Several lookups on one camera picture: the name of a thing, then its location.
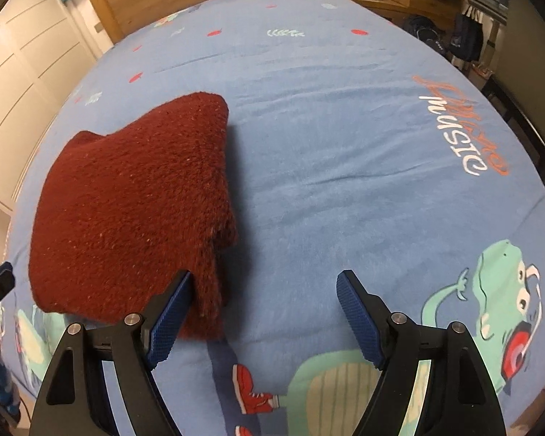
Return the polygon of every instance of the bed sheet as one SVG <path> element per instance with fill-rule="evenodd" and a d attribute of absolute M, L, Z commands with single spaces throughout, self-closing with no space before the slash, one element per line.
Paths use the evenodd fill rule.
<path fill-rule="evenodd" d="M 513 423 L 545 384 L 545 189 L 460 72 L 349 0 L 210 0 L 101 58 L 46 134 L 10 227 L 17 286 L 1 303 L 1 342 L 19 381 L 38 393 L 76 319 L 42 313 L 28 283 L 50 166 L 79 130 L 112 133 L 197 90 L 230 107 L 240 239 L 225 257 L 226 338 L 177 341 L 154 371 L 182 432 L 351 434 L 378 372 L 340 310 L 343 269 L 417 323 L 464 322 Z M 111 368 L 118 427 L 132 434 Z"/>

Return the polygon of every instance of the red cartoon shoe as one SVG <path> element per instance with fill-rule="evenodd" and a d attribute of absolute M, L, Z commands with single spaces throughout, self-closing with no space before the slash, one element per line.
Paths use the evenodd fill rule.
<path fill-rule="evenodd" d="M 252 433 L 244 426 L 237 426 L 234 430 L 234 436 L 252 436 Z"/>
<path fill-rule="evenodd" d="M 252 376 L 242 364 L 233 366 L 233 383 L 238 404 L 243 415 L 270 413 L 278 408 L 278 396 L 271 393 L 253 393 Z"/>

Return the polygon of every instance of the bag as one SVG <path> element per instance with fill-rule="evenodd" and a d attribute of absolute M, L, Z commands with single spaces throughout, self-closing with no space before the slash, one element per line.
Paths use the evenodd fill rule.
<path fill-rule="evenodd" d="M 441 56 L 446 55 L 446 48 L 440 40 L 440 29 L 426 16 L 413 14 L 404 20 L 402 29 L 412 36 L 420 39 L 424 44 L 430 46 Z"/>
<path fill-rule="evenodd" d="M 450 52 L 466 62 L 478 60 L 483 49 L 483 25 L 475 19 L 476 11 L 470 6 L 463 14 L 456 15 Z"/>

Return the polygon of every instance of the silver screw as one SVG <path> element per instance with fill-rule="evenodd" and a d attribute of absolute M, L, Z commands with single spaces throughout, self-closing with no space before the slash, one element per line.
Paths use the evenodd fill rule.
<path fill-rule="evenodd" d="M 408 320 L 408 317 L 403 314 L 403 313 L 400 313 L 399 311 L 396 311 L 396 313 L 392 313 L 392 321 L 396 324 L 404 324 L 405 322 L 407 322 Z"/>
<path fill-rule="evenodd" d="M 458 334 L 462 334 L 464 331 L 466 331 L 466 326 L 461 322 L 454 322 L 452 323 L 452 330 Z"/>
<path fill-rule="evenodd" d="M 140 320 L 141 317 L 137 313 L 129 313 L 123 321 L 126 325 L 133 326 L 134 324 L 138 324 Z"/>
<path fill-rule="evenodd" d="M 73 323 L 71 326 L 67 328 L 67 332 L 71 335 L 77 334 L 81 330 L 80 323 Z"/>

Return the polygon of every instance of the red blanket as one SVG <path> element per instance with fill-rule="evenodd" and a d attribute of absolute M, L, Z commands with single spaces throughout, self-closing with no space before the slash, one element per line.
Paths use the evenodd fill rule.
<path fill-rule="evenodd" d="M 228 107 L 193 93 L 62 150 L 42 189 L 29 277 L 44 311 L 115 323 L 178 269 L 195 277 L 181 337 L 222 335 L 217 251 L 236 240 L 224 147 Z"/>

